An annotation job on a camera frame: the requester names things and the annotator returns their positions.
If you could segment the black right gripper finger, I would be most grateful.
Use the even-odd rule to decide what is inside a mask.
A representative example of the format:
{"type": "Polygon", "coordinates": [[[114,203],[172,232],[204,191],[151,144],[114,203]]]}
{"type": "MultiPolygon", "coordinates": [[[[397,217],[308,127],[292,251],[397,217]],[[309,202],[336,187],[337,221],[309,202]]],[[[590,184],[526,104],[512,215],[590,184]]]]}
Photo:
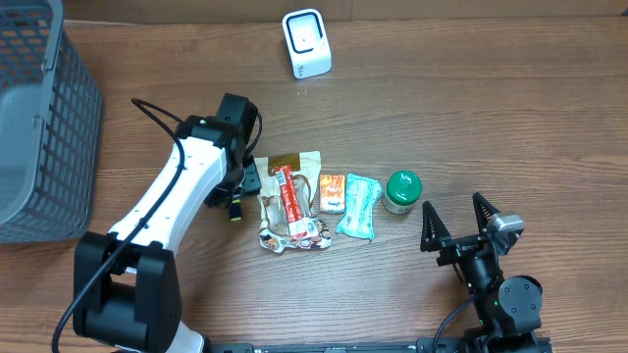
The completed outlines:
{"type": "Polygon", "coordinates": [[[429,201],[422,204],[423,224],[420,250],[422,252],[440,251],[451,235],[429,201]]]}
{"type": "Polygon", "coordinates": [[[480,192],[475,192],[472,200],[479,232],[496,231],[500,211],[480,192]]]}

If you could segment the yellow glue stick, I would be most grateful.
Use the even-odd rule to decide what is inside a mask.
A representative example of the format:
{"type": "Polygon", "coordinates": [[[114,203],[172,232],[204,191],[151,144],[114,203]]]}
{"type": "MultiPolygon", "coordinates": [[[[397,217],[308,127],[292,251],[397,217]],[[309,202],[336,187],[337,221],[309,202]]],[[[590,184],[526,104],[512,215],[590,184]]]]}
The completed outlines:
{"type": "Polygon", "coordinates": [[[232,222],[242,219],[241,200],[238,195],[234,195],[228,205],[229,217],[232,222]]]}

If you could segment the brown white snack pouch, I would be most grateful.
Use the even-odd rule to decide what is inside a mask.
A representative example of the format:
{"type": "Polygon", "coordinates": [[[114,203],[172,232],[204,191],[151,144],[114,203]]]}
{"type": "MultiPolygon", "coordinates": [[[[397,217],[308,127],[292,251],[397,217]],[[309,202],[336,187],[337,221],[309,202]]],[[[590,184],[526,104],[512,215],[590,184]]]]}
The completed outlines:
{"type": "Polygon", "coordinates": [[[322,167],[318,151],[291,153],[254,160],[261,190],[260,245],[274,253],[287,249],[327,249],[329,228],[314,211],[322,167]]]}

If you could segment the green lid jar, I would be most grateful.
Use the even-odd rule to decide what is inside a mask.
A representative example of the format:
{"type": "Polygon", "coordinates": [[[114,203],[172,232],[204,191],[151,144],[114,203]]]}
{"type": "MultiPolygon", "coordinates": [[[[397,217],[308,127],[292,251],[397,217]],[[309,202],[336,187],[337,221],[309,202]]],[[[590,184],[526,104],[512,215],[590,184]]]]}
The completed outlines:
{"type": "Polygon", "coordinates": [[[395,172],[387,182],[383,204],[391,213],[406,214],[420,198],[422,189],[421,179],[415,173],[395,172]]]}

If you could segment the red snack stick packet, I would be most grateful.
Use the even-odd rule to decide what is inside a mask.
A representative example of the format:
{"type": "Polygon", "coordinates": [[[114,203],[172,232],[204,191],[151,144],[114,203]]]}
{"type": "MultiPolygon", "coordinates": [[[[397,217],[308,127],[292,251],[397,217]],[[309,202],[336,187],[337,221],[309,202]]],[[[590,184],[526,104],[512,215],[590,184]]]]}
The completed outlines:
{"type": "Polygon", "coordinates": [[[284,201],[288,220],[288,233],[291,239],[303,240],[314,237],[316,228],[310,224],[309,219],[303,217],[298,203],[291,166],[282,165],[276,167],[275,175],[284,201]]]}

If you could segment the teal wet wipes packet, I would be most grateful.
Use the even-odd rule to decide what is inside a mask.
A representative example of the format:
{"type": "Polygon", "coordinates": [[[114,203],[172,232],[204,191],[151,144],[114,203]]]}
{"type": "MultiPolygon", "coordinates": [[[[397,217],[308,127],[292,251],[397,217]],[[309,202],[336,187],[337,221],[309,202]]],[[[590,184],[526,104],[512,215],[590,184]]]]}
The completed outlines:
{"type": "Polygon", "coordinates": [[[336,233],[373,240],[373,210],[382,192],[383,188],[377,180],[348,174],[344,194],[345,209],[336,233]]]}

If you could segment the orange tissue packet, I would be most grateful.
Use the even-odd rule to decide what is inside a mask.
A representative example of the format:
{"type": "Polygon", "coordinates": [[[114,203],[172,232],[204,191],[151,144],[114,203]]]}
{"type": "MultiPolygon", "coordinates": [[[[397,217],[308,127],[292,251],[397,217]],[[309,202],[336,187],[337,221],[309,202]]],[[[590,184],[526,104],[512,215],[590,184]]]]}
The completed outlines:
{"type": "Polygon", "coordinates": [[[320,175],[320,210],[340,214],[345,209],[345,175],[320,175]]]}

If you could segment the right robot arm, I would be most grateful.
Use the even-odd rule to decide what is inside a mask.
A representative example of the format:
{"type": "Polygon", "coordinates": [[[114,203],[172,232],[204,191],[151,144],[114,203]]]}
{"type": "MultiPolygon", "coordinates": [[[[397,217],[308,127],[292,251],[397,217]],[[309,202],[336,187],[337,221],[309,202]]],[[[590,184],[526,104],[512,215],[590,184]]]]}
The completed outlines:
{"type": "Polygon", "coordinates": [[[533,277],[506,278],[499,258],[506,255],[524,231],[523,219],[503,213],[481,193],[472,196],[476,234],[453,238],[434,206],[422,204],[420,250],[437,252],[441,267],[454,268],[469,298],[448,314],[431,338],[417,340],[419,352],[510,353],[551,352],[548,338],[538,338],[542,326],[543,287],[533,277]],[[445,338],[450,322],[467,307],[475,308],[479,325],[460,337],[445,338]]]}

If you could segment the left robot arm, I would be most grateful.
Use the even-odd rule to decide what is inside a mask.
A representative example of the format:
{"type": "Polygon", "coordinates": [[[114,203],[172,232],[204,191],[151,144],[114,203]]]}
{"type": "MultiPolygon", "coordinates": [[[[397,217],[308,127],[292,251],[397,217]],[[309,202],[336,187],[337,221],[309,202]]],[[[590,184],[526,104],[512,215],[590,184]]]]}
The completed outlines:
{"type": "Polygon", "coordinates": [[[191,115],[167,133],[168,162],[138,203],[106,234],[86,232],[75,250],[74,300],[66,323],[76,335],[119,352],[208,352],[210,339],[182,320],[176,255],[204,206],[233,221],[240,201],[261,189],[252,151],[262,115],[246,97],[227,93],[214,116],[191,115]]]}

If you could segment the white barcode scanner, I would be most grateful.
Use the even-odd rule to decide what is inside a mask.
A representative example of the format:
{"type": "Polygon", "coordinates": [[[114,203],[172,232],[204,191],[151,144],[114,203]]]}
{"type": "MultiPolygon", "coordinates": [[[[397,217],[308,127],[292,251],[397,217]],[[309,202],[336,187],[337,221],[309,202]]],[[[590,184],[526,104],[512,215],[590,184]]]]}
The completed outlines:
{"type": "Polygon", "coordinates": [[[282,19],[282,28],[295,78],[319,76],[331,70],[331,46],[318,10],[288,13],[282,19]]]}

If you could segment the grey plastic mesh basket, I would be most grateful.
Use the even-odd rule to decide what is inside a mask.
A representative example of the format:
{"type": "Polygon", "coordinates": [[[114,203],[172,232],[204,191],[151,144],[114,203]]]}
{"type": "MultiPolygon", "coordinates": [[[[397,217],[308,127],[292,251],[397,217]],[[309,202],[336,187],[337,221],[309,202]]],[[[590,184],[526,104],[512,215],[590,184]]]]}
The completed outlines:
{"type": "Polygon", "coordinates": [[[1,0],[1,240],[89,226],[103,98],[55,0],[1,0]]]}

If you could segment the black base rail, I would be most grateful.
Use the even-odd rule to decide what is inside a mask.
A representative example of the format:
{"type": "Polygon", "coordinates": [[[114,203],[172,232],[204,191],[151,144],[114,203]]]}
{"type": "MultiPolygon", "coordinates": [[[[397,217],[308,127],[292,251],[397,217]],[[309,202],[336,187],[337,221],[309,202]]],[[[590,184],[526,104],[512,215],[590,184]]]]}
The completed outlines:
{"type": "MultiPolygon", "coordinates": [[[[251,343],[211,343],[204,352],[211,353],[430,353],[433,351],[433,338],[418,338],[414,342],[369,342],[369,343],[327,343],[327,344],[293,344],[293,345],[261,345],[251,343]]],[[[538,341],[537,348],[531,343],[519,344],[514,348],[499,347],[490,351],[470,350],[463,348],[460,338],[440,338],[436,345],[438,353],[461,352],[554,352],[548,338],[538,341]]]]}

